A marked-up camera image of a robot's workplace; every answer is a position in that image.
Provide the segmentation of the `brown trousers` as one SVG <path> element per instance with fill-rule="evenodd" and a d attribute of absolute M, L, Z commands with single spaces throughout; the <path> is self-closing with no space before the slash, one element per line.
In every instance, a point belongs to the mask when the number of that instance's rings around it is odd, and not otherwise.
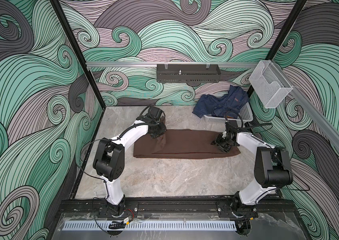
<path fill-rule="evenodd" d="M 134 143 L 133 156 L 140 159 L 204 160 L 234 157 L 241 153 L 238 147 L 232 147 L 227 153 L 221 151 L 212 144 L 217 136 L 217 132 L 190 129 L 170 129 L 157 138 L 146 134 Z"/>

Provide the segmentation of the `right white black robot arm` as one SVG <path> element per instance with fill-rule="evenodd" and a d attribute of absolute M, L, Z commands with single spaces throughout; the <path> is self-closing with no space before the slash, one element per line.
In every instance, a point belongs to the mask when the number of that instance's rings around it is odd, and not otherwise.
<path fill-rule="evenodd" d="M 223 153 L 240 146 L 255 155 L 254 179 L 234 195 L 231 205 L 234 215 L 240 218 L 243 217 L 241 212 L 254 210 L 266 195 L 291 185 L 294 180 L 289 153 L 284 147 L 270 145 L 251 133 L 233 134 L 228 131 L 218 134 L 212 145 Z"/>

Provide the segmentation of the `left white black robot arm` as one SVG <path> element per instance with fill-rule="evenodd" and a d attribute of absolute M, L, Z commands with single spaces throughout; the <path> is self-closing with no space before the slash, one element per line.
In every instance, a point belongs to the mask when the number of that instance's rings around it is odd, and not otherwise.
<path fill-rule="evenodd" d="M 144 135 L 157 138 L 165 131 L 164 117 L 151 123 L 136 120 L 119 135 L 99 141 L 92 166 L 103 182 L 106 207 L 111 214 L 121 215 L 125 208 L 125 194 L 119 179 L 125 167 L 125 151 Z"/>

